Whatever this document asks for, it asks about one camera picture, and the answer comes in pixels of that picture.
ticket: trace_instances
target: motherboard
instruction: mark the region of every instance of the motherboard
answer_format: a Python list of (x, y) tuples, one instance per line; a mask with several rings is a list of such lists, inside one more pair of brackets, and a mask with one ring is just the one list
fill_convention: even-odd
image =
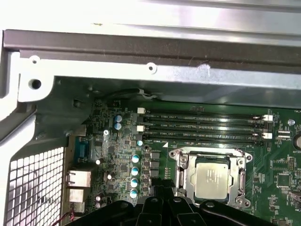
[(96, 100), (74, 164), (91, 165), (87, 214), (136, 204), (151, 179), (172, 179), (195, 205), (214, 199), (279, 226), (301, 225), (301, 111)]

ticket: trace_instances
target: screw hole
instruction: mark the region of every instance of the screw hole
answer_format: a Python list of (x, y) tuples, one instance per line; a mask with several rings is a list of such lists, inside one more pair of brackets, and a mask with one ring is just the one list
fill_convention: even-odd
[(28, 85), (32, 89), (39, 89), (41, 87), (42, 83), (38, 79), (32, 79), (29, 81)]

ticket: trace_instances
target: capacitor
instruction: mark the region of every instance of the capacitor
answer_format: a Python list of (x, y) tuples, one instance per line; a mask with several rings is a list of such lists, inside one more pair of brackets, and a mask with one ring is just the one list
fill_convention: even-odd
[(135, 198), (137, 198), (137, 196), (138, 196), (138, 191), (137, 191), (137, 189), (132, 189), (132, 190), (130, 191), (130, 197), (131, 197), (132, 199), (135, 199)]
[(101, 207), (100, 203), (97, 202), (97, 203), (95, 204), (95, 208), (96, 208), (96, 209), (99, 209), (100, 207)]
[(100, 193), (95, 197), (95, 200), (99, 202), (103, 197), (104, 197), (104, 193), (100, 192)]
[(121, 115), (117, 115), (115, 117), (115, 122), (121, 122), (122, 121), (122, 116)]
[(108, 180), (114, 179), (115, 176), (116, 176), (116, 174), (115, 174), (114, 172), (109, 173), (109, 174), (108, 174)]
[(137, 176), (139, 173), (139, 169), (137, 167), (133, 167), (132, 170), (131, 170), (131, 174), (133, 176)]
[(107, 182), (108, 181), (108, 172), (103, 173), (103, 181)]
[(138, 163), (138, 162), (139, 162), (139, 155), (134, 154), (134, 155), (132, 156), (132, 162), (133, 162), (133, 163)]
[(143, 145), (143, 141), (138, 140), (138, 141), (137, 141), (137, 145), (138, 145), (138, 146), (142, 146), (142, 145)]
[(131, 187), (132, 187), (132, 188), (135, 188), (135, 187), (137, 187), (137, 186), (138, 186), (138, 184), (139, 184), (139, 181), (138, 181), (138, 179), (136, 179), (136, 178), (133, 178), (133, 179), (131, 180)]
[(121, 124), (120, 123), (116, 123), (115, 125), (114, 125), (114, 128), (116, 129), (116, 130), (121, 130)]
[(100, 165), (100, 164), (103, 164), (104, 163), (104, 159), (103, 158), (100, 158), (100, 159), (97, 159), (95, 161), (96, 165)]

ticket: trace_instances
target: ram slot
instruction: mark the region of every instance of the ram slot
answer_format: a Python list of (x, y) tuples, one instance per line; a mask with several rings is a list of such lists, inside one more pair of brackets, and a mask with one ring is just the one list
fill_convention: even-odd
[(183, 142), (183, 143), (204, 143), (204, 144), (232, 144), (232, 145), (263, 145), (261, 140), (234, 140), (234, 139), (216, 139), (216, 138), (199, 138), (199, 137), (173, 137), (173, 136), (155, 136), (145, 135), (145, 140)]
[(216, 126), (216, 127), (236, 127), (236, 128), (252, 128), (252, 129), (262, 129), (264, 127), (261, 123), (233, 123), (233, 122), (220, 122), (220, 121), (196, 121), (196, 120), (179, 120), (179, 119), (145, 119), (146, 125), (158, 126), (160, 124), (165, 125), (191, 125), (191, 126)]
[(240, 120), (262, 120), (262, 115), (252, 114), (223, 114), (223, 113), (207, 113), (207, 112), (190, 112), (190, 111), (167, 111), (167, 110), (151, 110), (147, 112), (151, 116), (171, 116), (171, 117), (199, 117), (209, 116), (223, 119), (240, 119)]
[(200, 129), (200, 128), (176, 128), (176, 127), (145, 127), (148, 132), (182, 132), (182, 133), (201, 133), (209, 135), (228, 135), (228, 136), (247, 136), (247, 137), (260, 137), (261, 133), (254, 131), (233, 131), (222, 129)]

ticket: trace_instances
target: green circuit board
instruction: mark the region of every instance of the green circuit board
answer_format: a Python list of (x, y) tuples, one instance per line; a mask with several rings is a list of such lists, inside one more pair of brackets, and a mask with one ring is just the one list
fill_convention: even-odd
[[(122, 118), (118, 125), (116, 116)], [(168, 156), (173, 149), (238, 148), (253, 156), (246, 165), (246, 198), (251, 204), (243, 211), (275, 225), (299, 226), (301, 150), (296, 139), (300, 131), (301, 111), (295, 109), (96, 100), (87, 120), (88, 161), (105, 162), (93, 175), (87, 212), (95, 210), (95, 196), (101, 191), (109, 194), (111, 202), (122, 199), (135, 204), (149, 194), (150, 178), (175, 180), (176, 162)], [(132, 161), (135, 154), (137, 163)], [(139, 169), (137, 176), (131, 175), (133, 167)], [(116, 176), (108, 180), (111, 171)], [(133, 178), (139, 181), (136, 198), (130, 196)]]

